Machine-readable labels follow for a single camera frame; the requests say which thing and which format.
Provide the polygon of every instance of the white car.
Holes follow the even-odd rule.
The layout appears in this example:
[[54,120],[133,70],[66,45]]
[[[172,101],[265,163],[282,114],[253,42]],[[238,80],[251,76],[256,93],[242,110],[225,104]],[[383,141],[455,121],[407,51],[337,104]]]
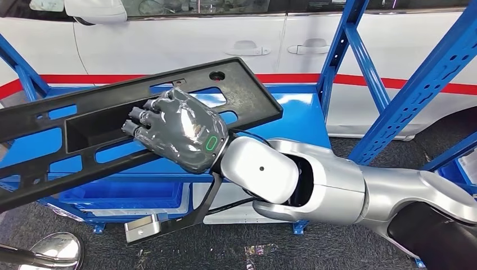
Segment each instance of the white car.
[[[469,0],[370,0],[361,37],[392,98]],[[48,83],[99,85],[240,56],[265,84],[314,83],[345,0],[2,0],[0,33]],[[16,74],[0,63],[0,98]],[[411,139],[477,106],[477,60],[405,127]],[[378,116],[348,50],[327,130],[361,137]]]

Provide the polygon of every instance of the floor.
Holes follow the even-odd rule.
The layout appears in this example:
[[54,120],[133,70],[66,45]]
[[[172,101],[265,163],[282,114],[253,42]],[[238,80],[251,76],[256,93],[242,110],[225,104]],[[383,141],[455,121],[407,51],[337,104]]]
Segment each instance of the floor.
[[[424,165],[472,132],[477,108],[444,118],[410,142],[392,142],[371,165],[413,168]],[[346,156],[356,139],[332,138],[333,150]],[[91,227],[60,217],[37,204],[0,215],[0,242],[20,248],[32,246],[57,231],[78,235],[86,248],[83,270],[246,269],[416,269],[415,263],[394,246],[359,226],[308,225],[304,236],[291,233],[289,224],[232,224],[195,226],[126,247],[123,227],[110,224],[94,235]],[[250,245],[275,244],[264,255],[245,254]],[[1,270],[16,269],[0,263]]]

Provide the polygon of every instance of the plastic wrap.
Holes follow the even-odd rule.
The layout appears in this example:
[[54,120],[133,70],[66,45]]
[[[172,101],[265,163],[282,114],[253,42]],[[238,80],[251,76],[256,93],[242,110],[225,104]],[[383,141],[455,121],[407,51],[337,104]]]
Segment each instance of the plastic wrap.
[[190,173],[213,165],[228,134],[217,112],[177,87],[148,100],[144,108],[133,108],[133,121],[127,120],[123,131]]

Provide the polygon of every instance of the silver robot arm segment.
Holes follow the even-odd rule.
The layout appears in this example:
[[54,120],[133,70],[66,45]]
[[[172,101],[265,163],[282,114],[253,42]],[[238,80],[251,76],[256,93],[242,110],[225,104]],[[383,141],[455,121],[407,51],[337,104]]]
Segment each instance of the silver robot arm segment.
[[[237,149],[227,151],[222,172],[267,201],[253,203],[265,217],[361,224],[413,257],[416,254],[388,232],[393,218],[406,206],[423,202],[456,221],[477,224],[477,202],[437,174],[360,166],[335,156],[330,149],[288,139],[270,140],[274,150],[257,141],[252,143],[250,138],[243,140],[237,141]],[[261,164],[276,170],[261,175],[265,172],[259,170]],[[301,191],[300,203],[286,200],[287,196],[297,196],[297,191]]]

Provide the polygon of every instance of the green indicator light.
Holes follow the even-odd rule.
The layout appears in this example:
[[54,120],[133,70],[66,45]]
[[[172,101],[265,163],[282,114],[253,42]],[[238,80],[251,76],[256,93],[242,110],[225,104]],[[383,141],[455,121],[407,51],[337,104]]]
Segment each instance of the green indicator light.
[[217,142],[219,139],[217,139],[216,136],[212,135],[210,136],[209,140],[207,141],[207,144],[205,145],[205,149],[207,151],[212,151],[214,150],[215,146],[217,145]]

